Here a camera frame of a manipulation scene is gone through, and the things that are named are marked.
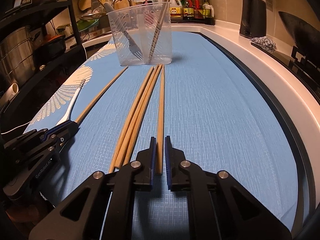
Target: white countertop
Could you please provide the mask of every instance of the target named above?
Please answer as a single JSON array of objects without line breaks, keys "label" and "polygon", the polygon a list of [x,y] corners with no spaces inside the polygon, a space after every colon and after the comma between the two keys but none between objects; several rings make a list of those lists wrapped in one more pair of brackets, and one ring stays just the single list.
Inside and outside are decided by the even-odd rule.
[{"label": "white countertop", "polygon": [[[316,185],[316,205],[320,202],[320,105],[305,86],[276,60],[239,35],[239,25],[216,20],[215,26],[172,24],[173,31],[199,32],[227,49],[249,67],[276,96],[289,114],[308,152]],[[109,41],[108,34],[83,43],[85,48]],[[277,50],[291,55],[292,47],[274,37]]]}]

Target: stainless steel pot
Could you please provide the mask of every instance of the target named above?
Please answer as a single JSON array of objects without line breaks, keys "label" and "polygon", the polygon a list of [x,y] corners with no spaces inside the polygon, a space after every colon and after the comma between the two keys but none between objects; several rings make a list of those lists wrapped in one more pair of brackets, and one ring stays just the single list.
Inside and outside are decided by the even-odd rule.
[{"label": "stainless steel pot", "polygon": [[32,38],[28,38],[11,49],[0,61],[1,90],[17,83],[21,87],[35,73]]},{"label": "stainless steel pot", "polygon": [[4,56],[13,48],[15,48],[21,42],[29,39],[30,35],[30,26],[24,26],[15,30],[13,33],[9,34],[0,42],[0,58]]},{"label": "stainless steel pot", "polygon": [[33,53],[32,38],[20,42],[16,47],[11,49],[4,58],[0,61],[0,67],[9,73],[18,64],[20,64],[27,57]]},{"label": "stainless steel pot", "polygon": [[34,75],[35,70],[33,57],[31,55],[4,76],[5,85],[7,86],[5,89],[10,87],[13,83],[17,83],[18,86],[21,87]]}]

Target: blue gripper pad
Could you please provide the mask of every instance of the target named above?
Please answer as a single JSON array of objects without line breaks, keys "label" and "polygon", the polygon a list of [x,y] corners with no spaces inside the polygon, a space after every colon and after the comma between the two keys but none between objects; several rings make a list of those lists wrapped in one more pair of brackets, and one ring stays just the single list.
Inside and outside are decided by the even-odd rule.
[{"label": "blue gripper pad", "polygon": [[70,122],[72,122],[71,120],[66,120],[65,122],[56,125],[55,127],[52,127],[50,130],[47,130],[47,132],[45,132],[44,134],[44,138],[42,139],[42,142],[46,141],[47,139],[49,139],[49,136],[51,136],[52,134],[56,133],[57,130],[59,130],[60,128],[62,128],[63,126],[68,125]]},{"label": "blue gripper pad", "polygon": [[150,184],[153,187],[153,182],[154,182],[154,176],[155,176],[155,172],[156,172],[156,154],[157,154],[157,140],[156,138],[154,138],[154,144],[153,144],[153,148],[152,148],[152,159],[151,159],[151,180],[150,180]]},{"label": "blue gripper pad", "polygon": [[172,185],[172,180],[171,180],[171,163],[170,163],[170,157],[169,157],[169,147],[171,148],[171,141],[170,141],[170,136],[166,136],[164,140],[164,155],[165,155],[165,171],[167,174],[167,185],[168,185],[168,190],[171,189]]}]

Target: stove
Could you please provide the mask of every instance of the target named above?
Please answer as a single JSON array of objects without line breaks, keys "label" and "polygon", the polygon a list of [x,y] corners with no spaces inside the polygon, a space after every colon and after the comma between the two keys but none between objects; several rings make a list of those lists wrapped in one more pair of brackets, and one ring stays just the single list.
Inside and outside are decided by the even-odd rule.
[{"label": "stove", "polygon": [[320,66],[316,66],[310,62],[296,46],[293,46],[291,56],[288,56],[279,51],[269,52],[263,46],[253,42],[251,45],[268,54],[288,69],[309,90],[320,104]]}]

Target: white cord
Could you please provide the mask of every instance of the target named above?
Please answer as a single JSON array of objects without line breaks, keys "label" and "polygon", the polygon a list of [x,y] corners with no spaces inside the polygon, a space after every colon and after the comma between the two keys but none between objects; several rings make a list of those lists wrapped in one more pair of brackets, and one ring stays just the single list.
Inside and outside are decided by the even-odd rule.
[{"label": "white cord", "polygon": [[11,129],[10,131],[7,131],[7,132],[1,133],[1,134],[7,134],[7,133],[9,133],[9,132],[12,132],[13,130],[16,130],[17,128],[20,128],[20,127],[22,127],[22,126],[24,126],[24,125],[26,125],[26,124],[29,124],[30,122],[27,122],[27,123],[25,123],[25,124],[22,124],[22,125],[20,125],[20,126],[18,126],[18,127],[16,127],[16,128]]}]

